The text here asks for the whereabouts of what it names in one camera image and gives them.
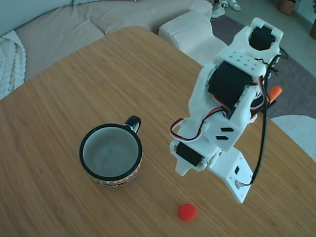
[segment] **gray rug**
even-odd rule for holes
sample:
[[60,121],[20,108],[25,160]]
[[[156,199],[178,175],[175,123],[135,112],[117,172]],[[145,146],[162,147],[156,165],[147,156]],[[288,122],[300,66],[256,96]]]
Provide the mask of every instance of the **gray rug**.
[[[243,25],[233,19],[222,16],[211,20],[213,33],[226,44],[230,44],[234,35]],[[316,78],[294,59],[280,59],[275,66],[277,76],[272,75],[269,87],[280,85],[283,93],[269,108],[269,118],[282,115],[306,115],[316,119]]]

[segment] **orange handle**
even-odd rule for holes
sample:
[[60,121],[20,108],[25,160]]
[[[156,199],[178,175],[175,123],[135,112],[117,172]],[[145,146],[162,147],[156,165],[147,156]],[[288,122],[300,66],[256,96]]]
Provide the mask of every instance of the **orange handle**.
[[269,91],[270,103],[272,103],[282,93],[282,87],[275,85]]

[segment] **red bottle cap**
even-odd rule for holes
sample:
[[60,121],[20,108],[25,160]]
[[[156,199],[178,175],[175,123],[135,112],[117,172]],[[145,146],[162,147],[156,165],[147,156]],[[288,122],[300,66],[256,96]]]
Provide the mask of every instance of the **red bottle cap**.
[[191,221],[197,215],[197,210],[192,204],[184,204],[179,208],[179,217],[184,221]]

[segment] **basket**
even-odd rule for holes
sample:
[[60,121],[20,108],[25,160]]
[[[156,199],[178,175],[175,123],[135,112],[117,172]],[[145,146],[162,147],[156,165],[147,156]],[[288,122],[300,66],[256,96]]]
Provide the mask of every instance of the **basket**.
[[294,11],[296,1],[294,0],[279,0],[277,4],[277,8],[280,10],[280,12],[291,15]]
[[316,40],[316,20],[314,21],[314,24],[311,29],[311,36]]

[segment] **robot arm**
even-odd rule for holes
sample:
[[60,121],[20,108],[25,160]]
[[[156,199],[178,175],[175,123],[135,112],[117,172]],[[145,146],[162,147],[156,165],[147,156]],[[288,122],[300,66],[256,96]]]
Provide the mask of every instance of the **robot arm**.
[[252,171],[234,144],[263,105],[262,78],[267,64],[279,54],[283,33],[255,18],[238,32],[200,72],[189,100],[190,117],[171,127],[170,144],[176,172],[207,168],[219,176],[239,203],[250,188]]

